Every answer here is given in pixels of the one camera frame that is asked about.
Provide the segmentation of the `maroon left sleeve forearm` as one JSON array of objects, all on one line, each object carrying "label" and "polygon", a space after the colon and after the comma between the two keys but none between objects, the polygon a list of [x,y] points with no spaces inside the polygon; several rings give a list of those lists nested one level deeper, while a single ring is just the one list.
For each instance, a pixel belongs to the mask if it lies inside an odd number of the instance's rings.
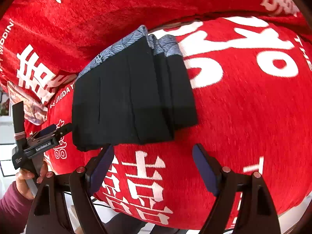
[{"label": "maroon left sleeve forearm", "polygon": [[23,233],[32,202],[19,193],[14,181],[1,198],[1,233]]}]

